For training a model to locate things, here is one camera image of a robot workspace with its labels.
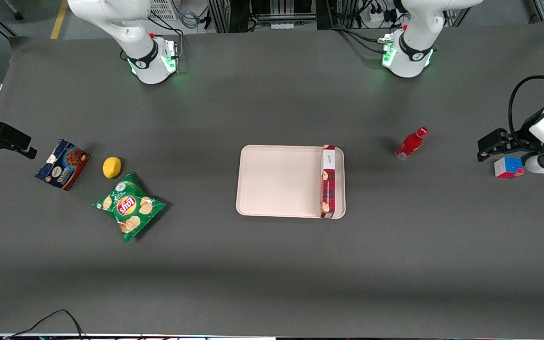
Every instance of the power plug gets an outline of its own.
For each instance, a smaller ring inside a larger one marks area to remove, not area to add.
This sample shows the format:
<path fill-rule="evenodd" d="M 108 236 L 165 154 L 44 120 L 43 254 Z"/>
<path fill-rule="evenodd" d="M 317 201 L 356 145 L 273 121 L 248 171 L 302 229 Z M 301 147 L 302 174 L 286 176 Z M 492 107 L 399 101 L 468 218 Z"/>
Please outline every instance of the power plug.
<path fill-rule="evenodd" d="M 377 13 L 376 11 L 369 11 L 369 22 L 376 22 L 380 24 L 382 21 L 384 21 L 384 13 Z"/>

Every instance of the yellow floor line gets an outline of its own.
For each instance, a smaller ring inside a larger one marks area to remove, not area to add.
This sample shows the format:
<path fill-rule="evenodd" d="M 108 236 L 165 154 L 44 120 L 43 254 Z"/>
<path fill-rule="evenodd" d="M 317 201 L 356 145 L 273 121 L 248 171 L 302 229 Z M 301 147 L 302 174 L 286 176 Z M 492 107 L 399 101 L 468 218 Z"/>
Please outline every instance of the yellow floor line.
<path fill-rule="evenodd" d="M 51 31 L 50 39 L 58 39 L 60 29 L 62 28 L 62 22 L 64 21 L 64 15 L 67 13 L 67 8 L 67 0 L 62 0 L 62 4 L 60 4 L 60 10 L 58 11 L 58 16 L 56 17 L 56 22 L 54 23 L 54 29 Z"/>

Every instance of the chocolate cookie box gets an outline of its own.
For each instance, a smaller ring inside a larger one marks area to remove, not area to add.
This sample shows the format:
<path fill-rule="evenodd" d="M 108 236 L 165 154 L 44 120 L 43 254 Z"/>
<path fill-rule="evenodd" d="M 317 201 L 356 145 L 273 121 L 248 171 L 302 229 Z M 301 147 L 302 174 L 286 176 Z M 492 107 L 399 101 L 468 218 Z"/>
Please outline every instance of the chocolate cookie box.
<path fill-rule="evenodd" d="M 322 148 L 322 211 L 320 217 L 331 218 L 335 213 L 335 146 Z"/>
<path fill-rule="evenodd" d="M 54 187 L 69 191 L 87 161 L 89 153 L 61 139 L 35 177 Z"/>

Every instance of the bottle cap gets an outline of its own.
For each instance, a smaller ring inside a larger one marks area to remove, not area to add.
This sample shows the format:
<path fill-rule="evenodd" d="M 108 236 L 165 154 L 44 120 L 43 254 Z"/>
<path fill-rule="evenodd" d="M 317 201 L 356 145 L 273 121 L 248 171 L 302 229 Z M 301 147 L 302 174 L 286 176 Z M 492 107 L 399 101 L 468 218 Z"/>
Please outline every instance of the bottle cap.
<path fill-rule="evenodd" d="M 419 127 L 417 129 L 417 137 L 423 138 L 427 134 L 427 128 L 426 127 Z"/>

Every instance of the lay's logo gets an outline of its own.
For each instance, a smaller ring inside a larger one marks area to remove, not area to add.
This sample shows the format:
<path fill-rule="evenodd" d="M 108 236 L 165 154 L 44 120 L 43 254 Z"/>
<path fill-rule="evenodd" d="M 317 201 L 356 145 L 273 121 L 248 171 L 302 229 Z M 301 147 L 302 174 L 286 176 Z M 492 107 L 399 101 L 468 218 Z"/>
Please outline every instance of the lay's logo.
<path fill-rule="evenodd" d="M 129 215 L 136 210 L 136 199 L 133 196 L 125 196 L 121 198 L 119 204 L 117 205 L 117 211 L 121 215 Z"/>

